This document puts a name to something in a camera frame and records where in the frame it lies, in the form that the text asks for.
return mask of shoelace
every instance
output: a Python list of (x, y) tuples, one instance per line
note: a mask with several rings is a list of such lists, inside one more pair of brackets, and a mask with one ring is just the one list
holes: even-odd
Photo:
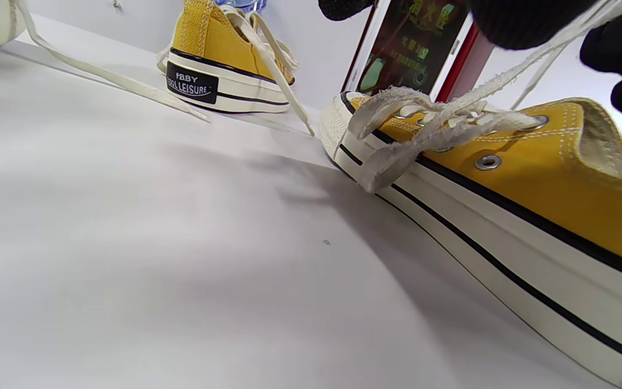
[[(602, 12), (610, 4), (613, 7)], [(359, 139), (366, 138), (390, 116), (395, 116), (395, 113), (397, 118), (418, 111), (425, 111), (427, 115), (417, 123), (422, 128), (412, 140), (405, 143), (391, 143), (373, 153), (361, 166), (357, 182), (368, 192), (377, 192), (400, 178), (424, 150), (456, 147), (494, 128), (498, 131), (535, 128), (540, 124), (537, 118), (516, 111), (492, 108), (483, 99), (503, 89), (545, 55), (550, 55), (516, 101), (514, 106), (516, 108), (572, 40), (620, 15), (622, 15), (622, 0), (598, 2), (590, 12), (578, 17), (572, 24), (558, 32), (521, 64), (446, 104), (432, 103), (428, 96), (407, 88), (391, 88), (373, 96), (361, 104), (350, 120), (349, 131)]]
[(102, 77), (103, 79), (106, 79), (113, 84), (121, 86), (127, 91), (131, 91), (139, 96), (152, 99), (153, 101), (164, 104), (166, 106), (171, 106), (172, 108), (191, 114), (199, 119), (205, 121), (208, 120), (208, 117), (205, 116), (203, 113), (195, 111), (187, 103), (184, 103), (180, 99), (172, 96), (169, 93), (166, 93), (165, 91), (161, 91), (160, 89), (143, 84), (142, 82), (136, 81), (135, 79), (120, 76), (119, 74), (116, 74), (107, 69), (102, 69), (98, 66), (91, 65), (86, 62), (79, 61), (78, 59), (69, 57), (65, 54), (62, 54), (37, 33), (37, 29), (35, 29), (35, 23), (32, 21), (32, 16), (30, 15), (30, 9), (28, 8), (27, 0), (14, 0), (14, 4), (16, 7), (18, 7), (19, 11), (21, 11), (21, 14), (23, 15), (23, 19), (25, 20), (25, 25), (28, 29), (30, 39), (32, 39), (33, 42), (38, 44), (43, 49), (49, 51), (50, 54), (54, 55), (55, 57), (57, 57), (57, 59), (64, 62), (65, 64), (73, 66), (76, 69), (80, 69), (86, 73)]
[[(277, 57), (284, 67), (290, 71), (296, 70), (298, 64), (289, 47), (282, 41), (275, 39), (259, 13), (254, 11), (244, 15), (240, 10), (237, 10), (231, 5), (221, 5), (220, 9), (225, 13), (230, 22), (232, 22), (235, 27), (239, 28), (242, 34), (244, 34), (244, 37), (251, 42), (256, 51), (259, 52), (268, 71), (272, 74), (273, 79), (275, 79), (275, 82), (282, 90), (282, 93), (289, 101), (296, 115), (304, 122), (311, 136), (316, 136), (313, 126), (311, 126), (309, 122), (306, 110), (304, 110), (301, 103), (296, 99), (294, 92), (289, 87), (289, 84), (287, 84), (284, 74), (282, 74), (282, 71), (275, 63), (275, 58)], [(257, 29), (261, 30), (262, 35), (254, 30), (252, 25), (256, 25)], [(158, 53), (158, 69), (163, 73), (166, 73), (166, 57), (170, 53), (170, 48), (171, 45)]]

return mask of stitching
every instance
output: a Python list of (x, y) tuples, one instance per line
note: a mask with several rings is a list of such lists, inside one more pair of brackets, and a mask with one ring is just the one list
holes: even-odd
[[(577, 108), (573, 109), (573, 121), (577, 122)], [(605, 187), (608, 190), (615, 190), (617, 192), (622, 192), (622, 180), (606, 175), (605, 173), (598, 172), (597, 170), (585, 165), (582, 163), (577, 156), (573, 153), (572, 146), (577, 143), (577, 138), (581, 135), (581, 131), (576, 131), (572, 133), (572, 139), (567, 141), (565, 139), (561, 140), (560, 144), (560, 157), (563, 161), (563, 165), (567, 167), (568, 170), (572, 173), (577, 173), (580, 175), (582, 179), (588, 180), (588, 182), (600, 185), (601, 187)]]
[(474, 138), (474, 142), (508, 142), (511, 140), (517, 140), (517, 141), (523, 141), (523, 140), (528, 140), (528, 139), (533, 139), (533, 138), (543, 138), (545, 136), (552, 136), (552, 135), (562, 135), (563, 133), (566, 133), (568, 131), (573, 131), (573, 130), (580, 130), (580, 128), (577, 128), (575, 126), (575, 128), (567, 128), (567, 129), (561, 129), (561, 130), (549, 130), (546, 132), (541, 132), (541, 133), (532, 133), (531, 135), (523, 135), (523, 136), (498, 136), (497, 138), (489, 138), (489, 137), (478, 137), (478, 138)]

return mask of sneaker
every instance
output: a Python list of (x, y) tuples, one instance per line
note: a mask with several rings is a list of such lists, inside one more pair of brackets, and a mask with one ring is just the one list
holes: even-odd
[(319, 136), (341, 170), (422, 226), (538, 334), (622, 387), (620, 135), (589, 99), (520, 112), (481, 100), (574, 36), (449, 104), (403, 88), (343, 93)]
[(73, 57), (58, 51), (37, 33), (35, 23), (32, 20), (32, 16), (28, 8), (27, 0), (0, 0), (0, 46), (16, 39), (20, 34), (22, 34), (26, 27), (28, 35), (30, 35), (30, 39), (32, 39), (33, 42), (47, 50), (50, 54), (65, 64), (73, 66), (76, 69), (86, 73), (106, 79), (107, 81), (120, 86), (126, 91), (135, 93), (138, 96), (152, 99), (157, 103), (189, 113), (202, 120), (207, 120), (207, 116), (203, 113), (195, 111), (191, 108), (191, 106), (184, 103), (180, 99), (171, 96), (165, 91), (143, 84), (135, 79), (121, 76), (112, 71), (108, 71), (107, 69), (102, 69), (98, 66), (79, 61), (78, 59), (74, 59)]
[(296, 66), (261, 15), (212, 0), (185, 0), (173, 42), (158, 55), (168, 90), (183, 101), (224, 113), (277, 113), (292, 106), (313, 133), (290, 88)]

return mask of heel label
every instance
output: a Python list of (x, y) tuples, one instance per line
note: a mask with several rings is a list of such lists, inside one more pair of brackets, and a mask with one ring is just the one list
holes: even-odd
[(185, 98), (215, 104), (218, 82), (220, 79), (210, 74), (197, 73), (167, 62), (167, 88)]

